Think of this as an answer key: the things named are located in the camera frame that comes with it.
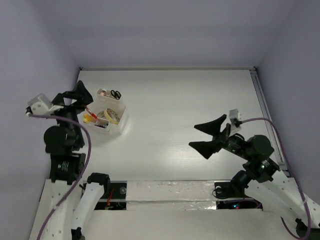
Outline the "red gel pen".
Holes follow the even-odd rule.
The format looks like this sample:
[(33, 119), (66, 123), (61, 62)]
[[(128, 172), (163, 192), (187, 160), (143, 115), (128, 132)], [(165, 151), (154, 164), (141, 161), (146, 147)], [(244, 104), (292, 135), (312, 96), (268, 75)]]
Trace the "red gel pen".
[(86, 108), (86, 111), (87, 111), (93, 118), (95, 118), (96, 120), (98, 119), (97, 115), (96, 115), (94, 112), (92, 112), (88, 107)]

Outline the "pink white stapler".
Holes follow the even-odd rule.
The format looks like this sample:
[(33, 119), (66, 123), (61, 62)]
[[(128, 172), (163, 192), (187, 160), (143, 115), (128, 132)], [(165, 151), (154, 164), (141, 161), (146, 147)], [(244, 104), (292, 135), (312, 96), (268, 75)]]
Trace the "pink white stapler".
[(100, 96), (103, 96), (103, 97), (107, 97), (108, 94), (107, 94), (107, 91), (105, 89), (102, 89), (101, 92), (99, 93)]

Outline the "clear tape roll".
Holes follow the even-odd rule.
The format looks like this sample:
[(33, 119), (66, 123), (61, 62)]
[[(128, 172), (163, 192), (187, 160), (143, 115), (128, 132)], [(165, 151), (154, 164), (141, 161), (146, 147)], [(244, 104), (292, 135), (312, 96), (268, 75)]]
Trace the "clear tape roll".
[(100, 118), (100, 119), (106, 119), (105, 112), (104, 111), (99, 112), (97, 114), (97, 117)]

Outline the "black handled scissors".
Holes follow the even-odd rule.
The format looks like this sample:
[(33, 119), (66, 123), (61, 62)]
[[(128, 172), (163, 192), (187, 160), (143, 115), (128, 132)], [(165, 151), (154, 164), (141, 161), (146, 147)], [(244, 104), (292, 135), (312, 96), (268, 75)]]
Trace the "black handled scissors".
[(122, 97), (122, 94), (118, 91), (118, 90), (111, 90), (110, 91), (111, 96), (116, 99), (116, 100), (120, 100)]

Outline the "beige masking tape roll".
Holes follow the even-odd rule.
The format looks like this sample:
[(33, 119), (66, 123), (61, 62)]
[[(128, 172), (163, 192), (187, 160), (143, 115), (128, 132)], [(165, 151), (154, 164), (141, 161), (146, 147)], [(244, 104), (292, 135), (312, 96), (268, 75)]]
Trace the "beige masking tape roll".
[(121, 121), (121, 117), (111, 108), (105, 109), (104, 115), (106, 119), (113, 125), (118, 125)]

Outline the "yellow highlighter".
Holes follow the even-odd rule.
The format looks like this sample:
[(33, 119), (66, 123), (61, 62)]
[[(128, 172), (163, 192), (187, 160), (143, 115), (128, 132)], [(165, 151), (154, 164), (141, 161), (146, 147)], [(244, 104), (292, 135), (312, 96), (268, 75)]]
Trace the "yellow highlighter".
[(83, 115), (83, 122), (85, 124), (95, 124), (97, 122), (97, 120), (93, 116), (85, 113)]

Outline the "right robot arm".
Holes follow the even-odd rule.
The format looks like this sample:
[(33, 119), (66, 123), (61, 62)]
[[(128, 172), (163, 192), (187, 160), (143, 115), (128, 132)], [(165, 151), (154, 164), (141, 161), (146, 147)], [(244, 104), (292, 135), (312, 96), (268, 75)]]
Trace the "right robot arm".
[(223, 114), (194, 128), (212, 137), (210, 141), (192, 141), (189, 146), (205, 159), (225, 150), (245, 160), (242, 169), (230, 181), (214, 185), (218, 200), (250, 197), (279, 214), (282, 223), (293, 220), (297, 240), (320, 238), (320, 206), (303, 192), (294, 175), (287, 176), (271, 159), (274, 148), (261, 134), (245, 139), (239, 130), (244, 121), (238, 114)]

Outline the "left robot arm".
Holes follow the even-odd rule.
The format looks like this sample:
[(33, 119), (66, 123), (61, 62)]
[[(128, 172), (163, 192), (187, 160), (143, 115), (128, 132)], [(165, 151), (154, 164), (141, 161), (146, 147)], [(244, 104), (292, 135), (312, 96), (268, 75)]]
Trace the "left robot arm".
[(79, 123), (78, 114), (93, 102), (82, 81), (73, 90), (58, 93), (50, 101), (39, 96), (32, 117), (54, 119), (43, 136), (45, 152), (50, 155), (50, 210), (37, 234), (38, 240), (84, 240), (85, 230), (98, 201), (110, 194), (110, 177), (93, 172), (78, 197), (76, 188), (88, 166), (92, 141)]

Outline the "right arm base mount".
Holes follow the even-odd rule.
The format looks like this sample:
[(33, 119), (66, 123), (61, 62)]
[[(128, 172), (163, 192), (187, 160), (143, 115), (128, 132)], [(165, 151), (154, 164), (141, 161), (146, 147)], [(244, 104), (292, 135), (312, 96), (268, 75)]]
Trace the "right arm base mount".
[(243, 189), (233, 188), (230, 181), (215, 182), (211, 194), (216, 199), (218, 210), (263, 209), (259, 201), (245, 195)]

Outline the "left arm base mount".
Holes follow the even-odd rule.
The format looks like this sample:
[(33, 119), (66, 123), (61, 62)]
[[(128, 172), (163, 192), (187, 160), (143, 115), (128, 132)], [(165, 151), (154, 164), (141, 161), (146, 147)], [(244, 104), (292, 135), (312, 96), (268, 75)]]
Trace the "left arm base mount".
[(105, 193), (95, 206), (95, 210), (117, 211), (127, 209), (127, 182), (112, 181), (109, 193)]

